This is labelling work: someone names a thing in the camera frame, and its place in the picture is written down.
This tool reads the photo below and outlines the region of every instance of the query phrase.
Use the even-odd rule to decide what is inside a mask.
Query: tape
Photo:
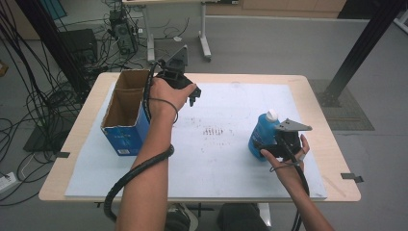
[[[71,153],[70,152],[58,152],[57,154],[55,154],[55,156],[58,158],[68,158],[69,154]]]
[[[354,173],[341,173],[344,180],[354,180],[355,183],[364,182],[362,176],[356,176]]]

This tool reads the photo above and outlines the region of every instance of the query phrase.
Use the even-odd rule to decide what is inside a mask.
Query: cardboard box
[[[101,129],[119,156],[138,155],[149,129],[141,101],[148,70],[124,70],[117,79]]]

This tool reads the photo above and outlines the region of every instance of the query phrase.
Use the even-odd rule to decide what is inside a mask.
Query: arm
[[[306,154],[310,150],[306,138],[303,135],[301,135],[300,138],[302,140],[303,148],[295,155],[297,160],[299,160],[302,154]],[[261,153],[276,169],[276,174],[291,196],[293,203],[296,205],[303,219],[306,230],[334,230],[324,215],[320,212],[319,208],[304,191],[300,177],[294,167],[288,167],[284,163],[280,163],[266,150],[261,150]]]
[[[191,84],[174,90],[165,80],[154,78],[150,90],[152,98],[167,100],[180,110],[195,89]],[[166,102],[150,100],[150,127],[143,147],[132,167],[165,152],[171,141],[175,110]],[[123,191],[116,230],[163,231],[166,222],[168,160],[142,172],[127,184]]]

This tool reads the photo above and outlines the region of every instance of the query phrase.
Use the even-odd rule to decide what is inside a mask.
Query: electrical outlet
[[[3,176],[2,178],[0,178],[0,193],[5,192],[14,185],[18,184],[18,181],[17,179],[15,179],[13,172],[10,172],[9,174],[7,174],[7,176],[8,177]]]

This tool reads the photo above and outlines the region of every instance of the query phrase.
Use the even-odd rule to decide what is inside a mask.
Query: spray bottle
[[[267,113],[259,115],[258,123],[256,124],[248,143],[249,150],[258,160],[266,160],[257,148],[258,146],[276,144],[275,126],[279,123],[278,113],[273,109],[269,109]]]

